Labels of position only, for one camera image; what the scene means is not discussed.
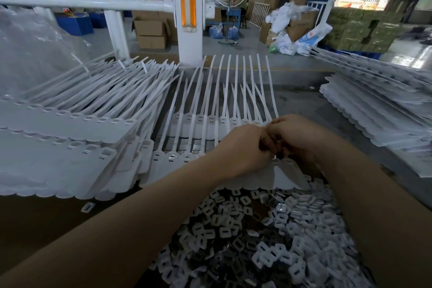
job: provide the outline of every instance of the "forearm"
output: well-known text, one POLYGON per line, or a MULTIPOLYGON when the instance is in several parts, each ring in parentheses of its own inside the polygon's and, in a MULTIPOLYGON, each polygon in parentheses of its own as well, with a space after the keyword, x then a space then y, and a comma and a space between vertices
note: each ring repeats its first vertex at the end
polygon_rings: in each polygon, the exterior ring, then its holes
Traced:
POLYGON ((429 210, 342 138, 327 136, 314 151, 378 285, 423 286, 430 281, 429 210))
POLYGON ((224 179, 208 156, 73 229, 5 274, 0 286, 133 287, 181 223, 224 179))

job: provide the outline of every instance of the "concrete floor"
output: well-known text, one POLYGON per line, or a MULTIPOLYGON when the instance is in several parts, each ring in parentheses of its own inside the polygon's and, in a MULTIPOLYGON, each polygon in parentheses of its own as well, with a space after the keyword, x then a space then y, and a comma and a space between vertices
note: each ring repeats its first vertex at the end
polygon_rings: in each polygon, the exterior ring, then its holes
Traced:
MULTIPOLYGON (((140 49, 137 45, 135 32, 131 32, 132 19, 124 19, 124 28, 127 35, 129 50, 132 53, 169 53, 178 54, 178 45, 173 43, 169 44, 166 49, 140 49)), ((258 40, 259 29, 251 24, 245 28, 240 29, 240 40, 237 46, 221 45, 217 39, 212 39, 208 36, 208 32, 204 32, 202 38, 202 53, 203 55, 249 55, 253 58, 254 67, 256 64, 256 57, 253 56, 260 54, 261 64, 264 68, 265 58, 269 58, 271 69, 284 70, 284 69, 307 69, 307 70, 331 70, 331 65, 324 62, 317 62, 312 57, 305 57, 300 55, 288 56, 280 53, 268 53, 268 48, 258 40)), ((112 51, 111 39, 108 29, 94 29, 94 34, 83 36, 82 39, 89 42, 91 47, 90 57, 97 57, 102 54, 112 51)), ((381 60, 385 62, 392 62, 413 68, 430 68, 432 64, 432 46, 422 45, 418 40, 395 40, 381 60)))

